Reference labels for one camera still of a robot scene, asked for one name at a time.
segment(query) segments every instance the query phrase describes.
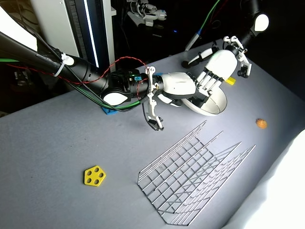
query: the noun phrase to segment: blue object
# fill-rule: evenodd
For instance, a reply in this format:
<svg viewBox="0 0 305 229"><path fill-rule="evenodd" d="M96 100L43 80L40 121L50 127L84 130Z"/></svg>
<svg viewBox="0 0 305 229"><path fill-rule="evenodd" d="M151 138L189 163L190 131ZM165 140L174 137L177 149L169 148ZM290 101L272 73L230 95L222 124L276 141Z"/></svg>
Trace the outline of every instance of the blue object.
<svg viewBox="0 0 305 229"><path fill-rule="evenodd" d="M118 111L110 110L110 109L107 109L107 108L102 107L102 106L101 106L101 108L102 108L102 110L103 110L107 115L114 115L114 114L118 113Z"/></svg>
<svg viewBox="0 0 305 229"><path fill-rule="evenodd" d="M142 77L140 77L140 76L135 76L134 80L135 80L135 81L141 81L141 80L142 80Z"/></svg>

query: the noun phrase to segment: yellow block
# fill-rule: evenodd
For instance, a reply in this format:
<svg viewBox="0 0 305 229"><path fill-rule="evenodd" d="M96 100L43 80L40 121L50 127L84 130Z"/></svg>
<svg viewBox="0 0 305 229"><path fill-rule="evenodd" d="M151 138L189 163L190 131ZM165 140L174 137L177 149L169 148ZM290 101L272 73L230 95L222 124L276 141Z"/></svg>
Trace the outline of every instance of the yellow block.
<svg viewBox="0 0 305 229"><path fill-rule="evenodd" d="M106 178L106 173L99 166L94 166L85 171L86 185L100 186L103 180Z"/></svg>
<svg viewBox="0 0 305 229"><path fill-rule="evenodd" d="M233 77L229 77L226 82L230 85L234 85L234 83L236 82L236 79L234 79Z"/></svg>

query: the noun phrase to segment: white device in background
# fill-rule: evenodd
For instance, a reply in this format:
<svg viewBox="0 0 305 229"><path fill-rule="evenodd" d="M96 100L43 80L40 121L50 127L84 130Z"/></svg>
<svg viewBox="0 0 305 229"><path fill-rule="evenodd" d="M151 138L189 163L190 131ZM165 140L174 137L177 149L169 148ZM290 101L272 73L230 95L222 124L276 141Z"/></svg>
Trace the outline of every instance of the white device in background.
<svg viewBox="0 0 305 229"><path fill-rule="evenodd" d="M166 20L165 10L158 10L156 6L149 4L146 0L127 0L127 2L130 3L131 8L131 11L127 14L136 26L145 24L152 27L154 20Z"/></svg>

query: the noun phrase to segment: metal wire rack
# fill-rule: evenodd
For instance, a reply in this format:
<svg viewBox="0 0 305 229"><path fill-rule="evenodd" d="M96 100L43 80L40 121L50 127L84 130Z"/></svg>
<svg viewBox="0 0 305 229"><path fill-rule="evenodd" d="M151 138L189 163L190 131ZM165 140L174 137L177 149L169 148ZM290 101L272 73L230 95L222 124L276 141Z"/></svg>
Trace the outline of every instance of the metal wire rack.
<svg viewBox="0 0 305 229"><path fill-rule="evenodd" d="M167 224L188 226L255 146L234 156L241 142L217 154L197 138L206 121L139 172L138 185Z"/></svg>

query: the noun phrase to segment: yellow object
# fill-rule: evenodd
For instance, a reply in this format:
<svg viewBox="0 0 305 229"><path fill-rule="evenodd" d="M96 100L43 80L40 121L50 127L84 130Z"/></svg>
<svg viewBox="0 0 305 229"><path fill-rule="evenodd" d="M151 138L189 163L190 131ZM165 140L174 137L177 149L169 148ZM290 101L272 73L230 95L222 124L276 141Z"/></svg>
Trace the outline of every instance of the yellow object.
<svg viewBox="0 0 305 229"><path fill-rule="evenodd" d="M100 186L103 180L106 178L106 173L99 166L94 166L85 171L86 185Z"/></svg>
<svg viewBox="0 0 305 229"><path fill-rule="evenodd" d="M259 128L261 128L261 129L265 129L265 128L267 128L267 126L268 126L267 122L266 122L264 119L261 119L261 118L258 118L258 119L256 120L256 125L257 125Z"/></svg>
<svg viewBox="0 0 305 229"><path fill-rule="evenodd" d="M233 77L229 77L226 82L230 85L234 85L234 83L236 82L236 79L234 79Z"/></svg>

